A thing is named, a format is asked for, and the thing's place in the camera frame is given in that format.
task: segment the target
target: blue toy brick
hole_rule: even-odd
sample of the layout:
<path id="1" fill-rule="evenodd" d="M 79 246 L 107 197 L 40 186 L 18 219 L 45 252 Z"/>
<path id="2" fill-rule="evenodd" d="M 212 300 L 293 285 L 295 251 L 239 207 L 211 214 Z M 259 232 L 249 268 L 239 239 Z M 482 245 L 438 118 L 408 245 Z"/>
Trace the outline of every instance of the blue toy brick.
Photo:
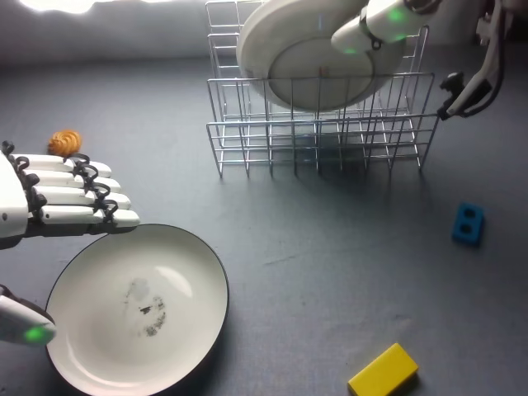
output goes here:
<path id="1" fill-rule="evenodd" d="M 453 239 L 469 245 L 479 245 L 483 223 L 482 208 L 471 204 L 461 204 L 453 227 Z"/>

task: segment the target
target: gray tabletop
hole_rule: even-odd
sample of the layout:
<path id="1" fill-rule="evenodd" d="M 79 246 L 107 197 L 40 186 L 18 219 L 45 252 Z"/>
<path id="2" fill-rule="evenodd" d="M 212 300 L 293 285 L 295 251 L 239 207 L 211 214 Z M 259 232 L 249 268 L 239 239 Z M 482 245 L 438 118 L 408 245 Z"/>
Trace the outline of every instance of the gray tabletop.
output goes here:
<path id="1" fill-rule="evenodd" d="M 424 69 L 471 72 L 482 55 L 438 49 Z M 526 59 L 513 58 L 488 111 L 440 125 L 422 177 L 396 163 L 391 180 L 386 166 L 367 177 L 257 168 L 249 179 L 228 168 L 220 180 L 205 59 L 4 71 L 0 135 L 42 153 L 54 131 L 81 131 L 83 152 L 110 164 L 144 223 L 188 229 L 221 257 L 224 334 L 165 394 L 345 396 L 400 342 L 420 365 L 412 395 L 517 395 L 528 373 L 528 77 Z M 430 109 L 444 99 L 436 89 Z M 450 239 L 461 201 L 485 210 L 479 249 Z M 23 241 L 0 252 L 0 281 L 44 306 L 95 238 Z M 44 349 L 0 344 L 0 395 L 37 394 L 76 393 Z"/>

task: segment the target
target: green light on robot finger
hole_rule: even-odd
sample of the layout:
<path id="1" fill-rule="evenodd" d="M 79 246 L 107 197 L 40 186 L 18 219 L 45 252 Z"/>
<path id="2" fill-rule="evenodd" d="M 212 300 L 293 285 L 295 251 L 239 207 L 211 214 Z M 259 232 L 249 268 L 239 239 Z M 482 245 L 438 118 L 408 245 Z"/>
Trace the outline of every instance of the green light on robot finger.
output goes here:
<path id="1" fill-rule="evenodd" d="M 391 22 L 405 21 L 405 12 L 403 12 L 399 8 L 395 8 L 393 11 L 389 12 L 389 21 Z"/>
<path id="2" fill-rule="evenodd" d="M 43 342 L 48 339 L 48 331 L 41 326 L 35 326 L 24 333 L 24 338 L 32 343 Z"/>

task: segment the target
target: yellow sponge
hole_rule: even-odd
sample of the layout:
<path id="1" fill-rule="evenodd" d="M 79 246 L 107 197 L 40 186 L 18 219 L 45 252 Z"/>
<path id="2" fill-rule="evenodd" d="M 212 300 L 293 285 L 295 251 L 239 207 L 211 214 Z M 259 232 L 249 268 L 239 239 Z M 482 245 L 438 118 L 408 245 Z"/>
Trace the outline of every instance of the yellow sponge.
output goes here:
<path id="1" fill-rule="evenodd" d="M 399 345 L 392 345 L 348 381 L 357 396 L 387 396 L 418 371 L 418 365 Z"/>

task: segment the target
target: orange swirled object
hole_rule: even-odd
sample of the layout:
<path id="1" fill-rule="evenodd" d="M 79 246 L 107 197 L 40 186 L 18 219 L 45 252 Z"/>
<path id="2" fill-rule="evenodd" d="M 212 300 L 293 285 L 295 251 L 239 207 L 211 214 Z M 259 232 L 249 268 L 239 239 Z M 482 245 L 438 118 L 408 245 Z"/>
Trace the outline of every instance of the orange swirled object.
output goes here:
<path id="1" fill-rule="evenodd" d="M 81 148 L 83 138 L 76 130 L 60 130 L 49 140 L 48 149 L 51 153 L 66 157 L 77 153 Z"/>

